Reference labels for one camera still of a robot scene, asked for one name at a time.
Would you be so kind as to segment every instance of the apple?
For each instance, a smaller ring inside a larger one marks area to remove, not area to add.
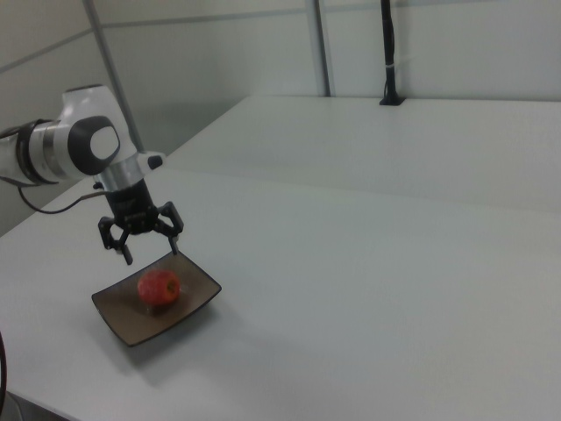
[[[180,286],[174,271],[153,269],[138,280],[138,297],[149,305],[170,304],[179,297]]]

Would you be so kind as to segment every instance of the plate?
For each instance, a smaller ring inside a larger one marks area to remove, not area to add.
[[[179,298],[155,308],[138,297],[138,279],[149,270],[173,270],[179,277]],[[177,325],[200,310],[222,287],[183,253],[167,254],[153,264],[91,296],[99,314],[127,346],[136,346]]]

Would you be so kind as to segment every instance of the black cable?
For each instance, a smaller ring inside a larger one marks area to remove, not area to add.
[[[6,382],[8,375],[6,372],[6,350],[4,349],[4,342],[2,341],[2,333],[0,333],[0,415],[4,408],[4,400],[6,398]]]
[[[90,193],[89,195],[84,195],[79,197],[78,199],[74,200],[69,206],[67,206],[66,208],[62,208],[62,209],[58,209],[58,210],[42,210],[40,208],[38,208],[37,206],[35,206],[33,203],[31,203],[29,200],[27,200],[27,197],[25,197],[24,195],[24,191],[22,190],[21,187],[18,187],[18,193],[19,196],[21,197],[21,200],[24,201],[24,203],[29,206],[30,208],[32,208],[34,211],[37,211],[39,213],[44,213],[46,215],[56,215],[57,213],[62,213],[64,211],[68,211],[70,208],[76,206],[79,202],[81,202],[82,200],[86,200],[86,199],[91,199],[92,197],[98,197],[98,196],[105,196],[107,194],[107,192],[105,191],[99,191],[96,193]]]

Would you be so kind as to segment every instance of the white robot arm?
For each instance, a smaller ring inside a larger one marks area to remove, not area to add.
[[[166,235],[174,253],[183,223],[171,202],[153,205],[144,176],[161,166],[162,153],[139,153],[117,100],[103,85],[71,89],[54,121],[37,120],[0,133],[0,179],[21,187],[55,184],[94,176],[103,188],[114,218],[102,218],[99,230],[107,249],[132,257],[130,234],[156,231]],[[171,219],[173,226],[159,219]],[[123,229],[113,239],[110,228]]]

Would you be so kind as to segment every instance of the table surface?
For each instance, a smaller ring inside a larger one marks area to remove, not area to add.
[[[423,102],[408,102],[424,110]],[[280,103],[284,112],[261,118]],[[426,106],[447,112],[466,104],[478,109],[475,103]],[[348,125],[337,117],[340,107],[373,111],[360,120],[369,127],[378,113],[390,112],[375,104],[250,98],[146,177],[154,202],[173,200],[184,219],[180,249],[223,290],[205,310],[141,346],[124,346],[90,296],[166,254],[163,237],[131,238],[135,261],[127,267],[98,238],[97,220],[110,212],[102,198],[60,216],[36,214],[4,235],[0,327],[9,390],[82,421],[558,419],[560,215],[478,204],[487,186],[470,190],[474,196],[460,197],[463,202],[444,197],[463,180],[455,171],[467,171],[467,164],[448,168],[446,186],[405,195],[408,182],[412,189],[426,180],[417,177],[444,171],[447,153],[463,148],[454,139],[434,157],[443,166],[425,173],[421,167],[407,172],[400,163],[400,153],[404,162],[413,159],[402,139],[390,162],[399,166],[386,167],[386,174],[367,169],[364,155],[378,146],[393,153],[385,137],[398,130],[394,123],[380,123],[380,134],[355,127],[345,147],[334,141],[340,132],[328,136],[323,149],[305,123],[317,115],[332,131]],[[542,104],[484,105],[512,107],[514,114],[527,107],[527,117],[513,117],[512,124],[541,130],[527,125],[536,109],[536,124],[543,122]],[[269,132],[273,121],[287,132]],[[427,153],[444,144],[440,123],[424,122],[425,131],[435,129],[417,139]],[[507,140],[495,136],[488,147],[481,141],[465,159],[499,161],[486,153]],[[485,156],[475,156],[478,150]],[[524,157],[522,150],[509,156]],[[505,171],[514,173],[514,164],[507,162]],[[406,174],[396,181],[398,169]],[[368,171],[386,180],[362,181]],[[499,181],[487,182],[506,182],[501,169],[496,174]],[[90,189],[91,181],[80,182],[47,208]]]

